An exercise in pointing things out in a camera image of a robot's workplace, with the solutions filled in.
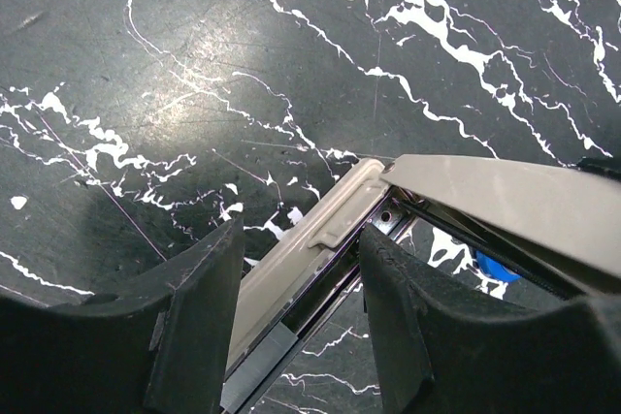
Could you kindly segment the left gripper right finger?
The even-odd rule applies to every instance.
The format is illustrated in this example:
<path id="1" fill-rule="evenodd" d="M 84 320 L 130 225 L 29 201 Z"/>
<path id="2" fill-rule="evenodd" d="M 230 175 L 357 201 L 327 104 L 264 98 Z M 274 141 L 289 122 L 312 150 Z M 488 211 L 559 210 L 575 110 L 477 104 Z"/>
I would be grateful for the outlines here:
<path id="1" fill-rule="evenodd" d="M 545 311 L 471 289 L 364 229 L 360 271 L 387 413 L 616 413 L 620 300 Z"/>

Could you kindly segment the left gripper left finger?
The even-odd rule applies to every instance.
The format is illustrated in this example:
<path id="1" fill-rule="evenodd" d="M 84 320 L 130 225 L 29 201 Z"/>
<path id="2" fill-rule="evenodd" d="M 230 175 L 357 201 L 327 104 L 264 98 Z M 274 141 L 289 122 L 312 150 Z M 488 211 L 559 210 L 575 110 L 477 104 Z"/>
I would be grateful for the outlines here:
<path id="1" fill-rule="evenodd" d="M 245 254 L 241 219 L 82 303 L 1 301 L 5 413 L 216 413 Z"/>

